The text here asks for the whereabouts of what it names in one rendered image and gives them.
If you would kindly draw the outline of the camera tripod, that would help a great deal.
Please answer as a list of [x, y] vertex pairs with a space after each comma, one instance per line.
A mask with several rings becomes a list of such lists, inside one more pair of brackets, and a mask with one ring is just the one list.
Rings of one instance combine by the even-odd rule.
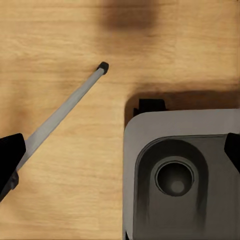
[[108, 72], [109, 64], [102, 62], [96, 69], [96, 72], [81, 85], [68, 100], [66, 100], [51, 116], [47, 119], [26, 141], [26, 152], [6, 183], [0, 196], [0, 202], [6, 197], [10, 190], [14, 190], [19, 184], [18, 171], [30, 159], [33, 153], [41, 144], [52, 134], [63, 119], [70, 113], [76, 104], [84, 97], [91, 87], [100, 79], [102, 75]]

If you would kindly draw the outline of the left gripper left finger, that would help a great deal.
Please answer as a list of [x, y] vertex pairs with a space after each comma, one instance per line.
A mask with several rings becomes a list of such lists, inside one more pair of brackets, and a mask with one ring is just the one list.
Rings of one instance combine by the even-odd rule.
[[4, 189], [26, 152], [21, 133], [0, 138], [0, 192]]

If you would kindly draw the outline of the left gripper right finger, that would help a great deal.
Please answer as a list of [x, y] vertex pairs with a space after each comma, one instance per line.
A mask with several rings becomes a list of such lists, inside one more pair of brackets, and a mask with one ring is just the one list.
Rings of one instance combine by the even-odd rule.
[[240, 135], [228, 133], [224, 151], [240, 173]]

